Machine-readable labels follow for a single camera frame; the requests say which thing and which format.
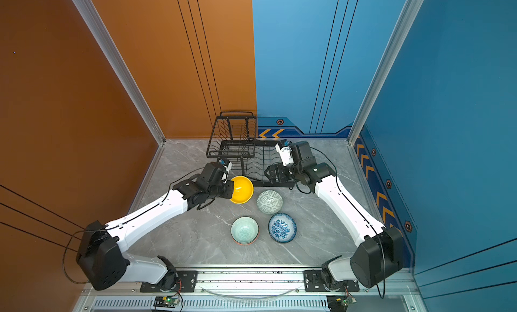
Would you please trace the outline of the yellow bowl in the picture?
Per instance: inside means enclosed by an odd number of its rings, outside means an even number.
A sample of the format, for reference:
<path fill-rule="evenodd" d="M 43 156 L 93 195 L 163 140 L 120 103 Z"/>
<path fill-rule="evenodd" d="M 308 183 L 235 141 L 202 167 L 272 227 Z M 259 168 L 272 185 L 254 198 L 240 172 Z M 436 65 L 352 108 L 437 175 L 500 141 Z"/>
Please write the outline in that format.
<path fill-rule="evenodd" d="M 234 204 L 245 204 L 252 197 L 254 193 L 254 185 L 252 181 L 245 176 L 236 176 L 232 178 L 234 183 L 233 195 L 230 200 Z"/>

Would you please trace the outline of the grey-green patterned bowl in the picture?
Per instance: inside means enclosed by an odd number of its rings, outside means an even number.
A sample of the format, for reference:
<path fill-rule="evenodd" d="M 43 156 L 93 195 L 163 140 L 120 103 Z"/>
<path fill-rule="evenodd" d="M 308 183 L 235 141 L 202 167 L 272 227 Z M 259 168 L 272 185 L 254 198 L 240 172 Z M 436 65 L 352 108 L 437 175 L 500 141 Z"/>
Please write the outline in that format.
<path fill-rule="evenodd" d="M 257 199 L 257 207 L 264 214 L 277 214 L 283 205 L 284 200 L 281 194 L 273 190 L 262 192 Z"/>

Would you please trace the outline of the mint green bowl red rim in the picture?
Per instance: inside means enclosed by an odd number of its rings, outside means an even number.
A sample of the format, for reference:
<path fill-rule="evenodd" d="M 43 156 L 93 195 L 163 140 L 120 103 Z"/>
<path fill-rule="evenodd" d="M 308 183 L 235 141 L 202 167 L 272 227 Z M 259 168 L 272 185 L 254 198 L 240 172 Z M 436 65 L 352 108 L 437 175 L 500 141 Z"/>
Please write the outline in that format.
<path fill-rule="evenodd" d="M 235 242 L 249 245 L 258 237 L 259 226 L 255 219 L 243 216 L 233 222 L 230 232 Z"/>

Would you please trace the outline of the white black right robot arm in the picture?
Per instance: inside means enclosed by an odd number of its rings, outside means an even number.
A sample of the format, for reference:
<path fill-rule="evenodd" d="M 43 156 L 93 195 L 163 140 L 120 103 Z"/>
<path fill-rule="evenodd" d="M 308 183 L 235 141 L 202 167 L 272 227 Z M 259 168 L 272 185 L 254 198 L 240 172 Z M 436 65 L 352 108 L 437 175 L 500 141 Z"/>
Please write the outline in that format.
<path fill-rule="evenodd" d="M 307 141 L 275 145 L 281 161 L 265 169 L 272 183 L 301 183 L 325 202 L 354 240 L 350 258 L 337 256 L 322 264 L 324 286 L 337 291 L 353 274 L 353 280 L 371 289 L 399 272 L 404 266 L 404 239 L 396 227 L 387 227 L 374 218 L 342 184 L 331 160 L 318 162 L 315 148 Z"/>

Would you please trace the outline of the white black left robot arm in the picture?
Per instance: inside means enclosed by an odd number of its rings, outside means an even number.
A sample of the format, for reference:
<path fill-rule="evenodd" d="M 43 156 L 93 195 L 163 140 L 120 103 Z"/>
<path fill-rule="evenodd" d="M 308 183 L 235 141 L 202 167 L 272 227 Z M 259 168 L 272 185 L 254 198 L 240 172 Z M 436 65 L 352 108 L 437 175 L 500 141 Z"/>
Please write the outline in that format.
<path fill-rule="evenodd" d="M 172 182 L 151 204 L 106 224 L 89 224 L 83 231 L 76 262 L 92 287 L 100 291 L 120 282 L 142 282 L 162 292 L 174 290 L 179 276 L 167 258 L 133 255 L 129 248 L 175 216 L 202 210 L 219 197 L 230 199 L 234 193 L 234 183 L 228 177 L 231 168 L 227 158 L 209 162 L 201 173 Z"/>

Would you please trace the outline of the blue white floral bowl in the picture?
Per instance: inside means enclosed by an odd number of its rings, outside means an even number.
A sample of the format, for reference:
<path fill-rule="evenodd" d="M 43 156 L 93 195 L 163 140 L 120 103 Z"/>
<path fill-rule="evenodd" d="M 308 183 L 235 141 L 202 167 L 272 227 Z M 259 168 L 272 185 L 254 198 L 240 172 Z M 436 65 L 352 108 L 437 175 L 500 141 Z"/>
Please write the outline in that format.
<path fill-rule="evenodd" d="M 296 237 L 297 225 L 290 215 L 279 212 L 270 218 L 268 231 L 274 241 L 289 243 Z"/>

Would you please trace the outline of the green circuit board left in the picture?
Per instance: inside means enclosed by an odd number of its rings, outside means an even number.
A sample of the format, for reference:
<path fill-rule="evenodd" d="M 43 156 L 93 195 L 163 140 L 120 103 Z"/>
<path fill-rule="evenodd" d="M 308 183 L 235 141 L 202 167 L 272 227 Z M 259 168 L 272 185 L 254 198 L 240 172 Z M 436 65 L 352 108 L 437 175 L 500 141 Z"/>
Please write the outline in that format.
<path fill-rule="evenodd" d="M 156 311 L 178 311 L 181 308 L 181 300 L 174 296 L 155 297 L 153 310 Z"/>

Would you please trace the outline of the green circuit board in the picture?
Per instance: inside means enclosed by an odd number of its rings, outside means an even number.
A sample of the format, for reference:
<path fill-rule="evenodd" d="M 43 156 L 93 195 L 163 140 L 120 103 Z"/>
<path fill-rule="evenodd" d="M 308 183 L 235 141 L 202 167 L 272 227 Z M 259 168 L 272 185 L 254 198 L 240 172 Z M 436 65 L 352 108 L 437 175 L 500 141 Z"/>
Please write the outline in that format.
<path fill-rule="evenodd" d="M 355 297 L 327 296 L 327 306 L 330 312 L 346 312 L 351 305 L 357 303 Z"/>
<path fill-rule="evenodd" d="M 155 297 L 153 310 L 156 311 L 178 311 L 181 308 L 181 300 L 174 296 Z"/>

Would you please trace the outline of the green circuit board right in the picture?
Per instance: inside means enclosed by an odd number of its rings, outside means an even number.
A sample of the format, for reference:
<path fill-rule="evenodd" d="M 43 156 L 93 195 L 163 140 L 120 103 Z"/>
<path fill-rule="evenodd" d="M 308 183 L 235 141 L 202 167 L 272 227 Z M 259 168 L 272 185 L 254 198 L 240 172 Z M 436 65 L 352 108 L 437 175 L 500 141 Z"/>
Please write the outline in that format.
<path fill-rule="evenodd" d="M 346 312 L 351 305 L 357 303 L 355 297 L 327 296 L 327 306 L 330 312 Z"/>

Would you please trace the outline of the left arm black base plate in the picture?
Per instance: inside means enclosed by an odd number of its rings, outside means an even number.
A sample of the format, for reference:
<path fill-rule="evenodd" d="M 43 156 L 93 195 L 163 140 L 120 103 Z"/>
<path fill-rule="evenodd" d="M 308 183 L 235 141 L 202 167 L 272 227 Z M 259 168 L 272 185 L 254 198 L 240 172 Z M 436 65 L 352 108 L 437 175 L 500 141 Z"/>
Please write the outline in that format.
<path fill-rule="evenodd" d="M 160 281 L 157 285 L 142 282 L 141 293 L 194 293 L 198 279 L 196 270 L 179 270 L 173 280 Z"/>

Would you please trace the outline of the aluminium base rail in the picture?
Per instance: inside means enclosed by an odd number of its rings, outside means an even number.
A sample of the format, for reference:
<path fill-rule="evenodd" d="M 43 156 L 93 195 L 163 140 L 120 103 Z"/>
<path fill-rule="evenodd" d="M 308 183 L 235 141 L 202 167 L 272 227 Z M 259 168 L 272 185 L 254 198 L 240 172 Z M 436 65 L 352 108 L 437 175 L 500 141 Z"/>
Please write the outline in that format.
<path fill-rule="evenodd" d="M 74 311 L 156 311 L 155 297 L 181 300 L 178 311 L 330 311 L 327 296 L 355 297 L 347 311 L 426 311 L 420 291 L 406 268 L 372 289 L 358 293 L 304 290 L 304 270 L 315 266 L 207 265 L 182 267 L 198 271 L 194 293 L 141 293 L 141 283 L 121 283 L 97 291 L 86 285 Z"/>

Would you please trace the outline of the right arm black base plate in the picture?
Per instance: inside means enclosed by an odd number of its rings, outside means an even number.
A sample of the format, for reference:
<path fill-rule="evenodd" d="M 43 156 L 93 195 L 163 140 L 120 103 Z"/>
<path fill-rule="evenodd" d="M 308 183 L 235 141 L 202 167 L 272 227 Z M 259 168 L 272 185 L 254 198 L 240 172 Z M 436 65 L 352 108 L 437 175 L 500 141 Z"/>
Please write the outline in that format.
<path fill-rule="evenodd" d="M 321 270 L 304 270 L 304 290 L 307 293 L 334 292 L 334 293 L 358 293 L 357 280 L 343 280 L 331 282 Z"/>

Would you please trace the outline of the aluminium corner post right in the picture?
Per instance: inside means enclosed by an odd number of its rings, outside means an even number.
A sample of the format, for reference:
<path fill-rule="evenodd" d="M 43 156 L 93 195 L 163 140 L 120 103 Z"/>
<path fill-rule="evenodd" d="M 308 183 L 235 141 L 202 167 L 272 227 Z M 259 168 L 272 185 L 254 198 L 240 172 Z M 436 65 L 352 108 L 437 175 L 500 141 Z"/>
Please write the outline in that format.
<path fill-rule="evenodd" d="M 348 145 L 353 146 L 358 139 L 424 1 L 406 0 L 351 127 Z"/>

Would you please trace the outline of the aluminium corner post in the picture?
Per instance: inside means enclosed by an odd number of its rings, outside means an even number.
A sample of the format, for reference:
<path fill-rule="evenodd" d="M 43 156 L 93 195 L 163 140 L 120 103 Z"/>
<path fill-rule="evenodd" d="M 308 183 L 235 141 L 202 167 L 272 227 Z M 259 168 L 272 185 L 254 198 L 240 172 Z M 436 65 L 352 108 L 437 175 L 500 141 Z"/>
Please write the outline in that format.
<path fill-rule="evenodd" d="M 71 0 L 159 146 L 166 137 L 92 0 Z"/>
<path fill-rule="evenodd" d="M 351 127 L 348 145 L 353 146 L 358 139 L 424 1 L 406 0 Z"/>

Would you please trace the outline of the aluminium corner post left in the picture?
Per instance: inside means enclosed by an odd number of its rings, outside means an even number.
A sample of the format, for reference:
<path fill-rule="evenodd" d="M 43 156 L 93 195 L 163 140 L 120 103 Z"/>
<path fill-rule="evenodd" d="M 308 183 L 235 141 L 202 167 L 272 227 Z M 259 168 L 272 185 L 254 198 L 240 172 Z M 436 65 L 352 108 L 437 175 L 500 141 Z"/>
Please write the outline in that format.
<path fill-rule="evenodd" d="M 166 137 L 92 0 L 71 0 L 159 146 Z"/>

